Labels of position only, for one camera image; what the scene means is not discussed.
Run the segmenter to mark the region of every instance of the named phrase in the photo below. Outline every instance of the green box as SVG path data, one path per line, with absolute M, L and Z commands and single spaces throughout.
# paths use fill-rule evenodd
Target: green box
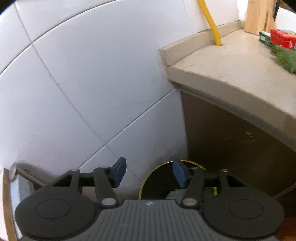
M 270 41 L 270 33 L 269 32 L 265 32 L 265 31 L 259 32 L 259 41 L 261 43 L 267 45 L 270 48 L 274 46 L 274 44 Z

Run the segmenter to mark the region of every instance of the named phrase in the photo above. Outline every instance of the gold rim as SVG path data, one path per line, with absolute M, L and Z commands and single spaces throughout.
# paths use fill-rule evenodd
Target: gold rim
M 195 163 L 193 161 L 188 161 L 188 160 L 181 160 L 181 161 L 184 161 L 184 162 L 189 162 L 191 164 L 194 164 L 195 166 L 199 167 L 199 168 L 202 168 L 202 169 L 205 169 L 202 165 L 199 165 L 198 163 Z M 142 185 L 141 185 L 141 188 L 140 188 L 140 191 L 139 191 L 139 196 L 138 196 L 138 199 L 141 199 L 142 198 L 142 190 L 143 190 L 143 187 L 144 187 L 144 184 L 145 182 L 147 181 L 148 177 L 158 168 L 160 168 L 161 166 L 167 164 L 167 163 L 171 163 L 173 161 L 168 161 L 168 162 L 165 162 L 161 165 L 159 165 L 158 167 L 154 168 L 151 172 L 149 172 L 148 176 L 144 179 L 144 181 L 142 182 Z M 217 195 L 217 188 L 214 187 L 214 195 L 216 196 Z

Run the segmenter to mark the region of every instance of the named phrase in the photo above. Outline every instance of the white wall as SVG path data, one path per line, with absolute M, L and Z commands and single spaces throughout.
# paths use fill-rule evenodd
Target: white wall
M 279 29 L 296 32 L 296 14 L 280 7 L 276 16 L 276 24 Z
M 239 19 L 246 20 L 248 0 L 237 0 Z M 296 32 L 296 14 L 284 8 L 279 8 L 276 16 L 276 27 L 278 29 L 288 29 Z
M 60 175 L 124 156 L 118 192 L 185 150 L 158 50 L 208 28 L 196 0 L 18 0 L 0 17 L 0 164 Z M 207 0 L 217 25 L 236 0 Z

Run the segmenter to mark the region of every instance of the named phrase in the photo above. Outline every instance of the tile grout line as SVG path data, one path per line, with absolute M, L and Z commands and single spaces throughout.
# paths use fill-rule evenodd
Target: tile grout line
M 94 154 L 92 154 L 89 158 L 86 159 L 86 161 L 84 161 L 79 167 L 78 169 L 80 169 L 89 159 L 91 159 L 95 154 L 97 154 L 100 150 L 102 150 L 106 145 L 103 145 L 101 148 L 99 148 L 97 151 L 95 151 Z
M 114 138 L 116 138 L 121 132 L 123 132 L 126 128 L 128 128 L 131 124 L 133 124 L 137 119 L 139 119 L 142 115 L 144 115 L 148 110 L 150 110 L 152 107 L 154 107 L 158 102 L 160 102 L 163 98 L 165 98 L 167 95 L 169 95 L 172 91 L 174 91 L 176 88 L 172 89 L 170 92 L 165 94 L 163 97 L 161 97 L 158 101 L 156 101 L 152 106 L 150 106 L 147 110 L 145 110 L 142 114 L 140 114 L 136 119 L 134 119 L 131 123 L 129 123 L 125 128 L 123 128 L 119 133 L 117 133 L 114 137 L 112 137 L 106 145 L 108 145 Z
M 148 110 L 150 110 L 152 107 L 154 107 L 158 102 L 160 102 L 163 98 L 165 98 L 167 95 L 169 95 L 172 91 L 174 91 L 176 88 L 174 88 L 174 89 L 172 89 L 170 92 L 168 92 L 164 97 L 162 97 L 161 99 L 159 99 L 156 103 L 154 103 L 152 106 L 150 106 L 147 110 L 145 110 L 141 115 L 139 115 L 135 120 L 133 120 L 130 124 L 128 124 L 125 128 L 123 128 L 118 134 L 116 134 L 110 141 L 108 141 L 107 143 L 106 143 L 106 147 L 110 150 L 110 152 L 113 154 L 113 155 L 115 155 L 112 151 L 111 151 L 111 149 L 108 147 L 108 144 L 114 139 L 114 138 L 116 138 L 121 132 L 123 132 L 126 128 L 128 128 L 130 125 L 132 125 L 137 119 L 139 119 L 143 114 L 145 114 Z M 136 174 L 134 174 L 129 168 L 128 168 L 128 170 L 136 177 L 136 178 L 138 178 L 141 182 L 143 182 L 143 180 L 141 179 L 141 178 L 139 178 Z
M 103 6 L 103 5 L 105 5 L 105 4 L 108 4 L 108 3 L 111 3 L 111 2 L 115 2 L 115 1 L 119 1 L 119 0 L 111 0 L 110 2 L 106 2 L 106 3 L 103 3 L 103 4 L 101 4 L 101 5 L 97 5 L 97 6 L 94 6 L 94 7 L 91 7 L 91 8 L 87 8 L 87 9 L 83 10 L 82 12 L 76 13 L 76 14 L 73 15 L 73 16 L 69 16 L 69 18 L 64 19 L 62 22 L 60 22 L 60 23 L 58 23 L 57 25 L 51 27 L 49 30 L 46 30 L 46 31 L 45 31 L 44 33 L 42 33 L 39 37 L 37 37 L 33 42 L 37 41 L 37 40 L 40 39 L 43 35 L 47 34 L 49 31 L 53 30 L 55 27 L 61 25 L 61 24 L 64 23 L 64 22 L 66 22 L 66 21 L 68 21 L 68 20 L 70 20 L 70 19 L 72 19 L 72 18 L 74 18 L 74 17 L 76 17 L 76 16 L 78 16 L 78 15 L 84 13 L 84 12 L 87 12 L 87 11 L 89 11 L 89 10 L 91 10 L 91 9 L 94 9 L 94 8 L 96 8 L 96 7 L 100 7 L 100 6 Z
M 134 192 L 135 190 L 137 190 L 138 189 L 138 187 L 140 187 L 141 188 L 141 186 L 142 186 L 142 181 L 141 181 L 141 183 L 138 185 L 138 186 L 136 186 L 135 188 L 134 188 L 134 190 L 132 191 L 132 192 Z
M 34 44 L 32 43 L 32 46 L 34 48 L 34 50 L 36 51 L 36 54 L 38 55 L 38 57 L 40 58 L 40 61 L 42 62 L 43 66 L 45 67 L 45 69 L 47 70 L 47 72 L 49 73 L 50 77 L 53 79 L 54 83 L 56 84 L 56 86 L 59 88 L 59 90 L 62 92 L 62 94 L 64 95 L 64 97 L 67 99 L 67 101 L 70 103 L 70 105 L 73 107 L 73 109 L 76 111 L 76 113 L 80 116 L 80 118 L 84 121 L 84 123 L 90 128 L 90 130 L 96 135 L 96 137 L 98 137 L 98 139 L 104 143 L 101 138 L 97 135 L 97 133 L 91 128 L 91 126 L 88 124 L 88 122 L 83 118 L 83 116 L 80 114 L 80 112 L 76 109 L 76 107 L 74 106 L 74 104 L 70 101 L 70 99 L 68 98 L 68 96 L 66 95 L 66 93 L 62 90 L 62 88 L 59 86 L 58 82 L 55 80 L 55 78 L 52 76 L 52 73 L 49 71 L 48 67 L 46 66 L 46 64 L 44 63 L 43 59 L 41 58 L 40 54 L 38 53 L 37 49 L 35 48 Z
M 167 158 L 165 158 L 165 161 L 164 162 L 160 162 L 159 164 L 158 164 L 158 166 L 159 165 L 162 165 L 162 164 L 164 164 L 164 163 L 166 163 L 167 161 L 172 161 L 172 160 L 168 160 L 169 159 L 169 157 L 171 156 L 171 155 L 173 155 L 184 143 L 186 142 L 186 140 L 185 141 L 183 141 L 182 142 L 182 144 L 180 145 L 180 146 L 178 146 L 176 149 L 175 149 L 175 151 L 173 152 L 173 153 L 171 153 Z
M 18 16 L 18 18 L 19 18 L 19 20 L 20 20 L 20 22 L 21 22 L 21 24 L 22 24 L 22 27 L 23 27 L 23 29 L 24 29 L 24 31 L 25 31 L 25 33 L 26 33 L 28 39 L 30 40 L 31 44 L 33 44 L 32 39 L 31 39 L 31 37 L 30 37 L 30 35 L 29 35 L 29 33 L 28 33 L 28 31 L 27 31 L 25 25 L 24 25 L 24 22 L 22 21 L 22 19 L 21 19 L 21 17 L 20 17 L 20 13 L 19 13 L 19 11 L 18 11 L 18 9 L 17 9 L 16 2 L 14 2 L 14 6 L 15 6 L 15 10 L 16 10 L 16 12 L 17 12 L 17 16 Z
M 12 64 L 12 62 L 15 61 L 15 59 L 20 56 L 27 48 L 29 48 L 31 46 L 31 43 L 29 45 L 27 45 L 15 58 L 13 58 L 13 60 L 11 60 L 8 65 L 0 72 L 0 75 L 2 75 L 2 73 L 4 73 L 4 71 Z

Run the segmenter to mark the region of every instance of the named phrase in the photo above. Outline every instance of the countertop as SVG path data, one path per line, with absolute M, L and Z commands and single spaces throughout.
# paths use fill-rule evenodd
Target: countertop
M 296 151 L 296 74 L 280 66 L 258 36 L 242 29 L 166 67 L 169 80 Z

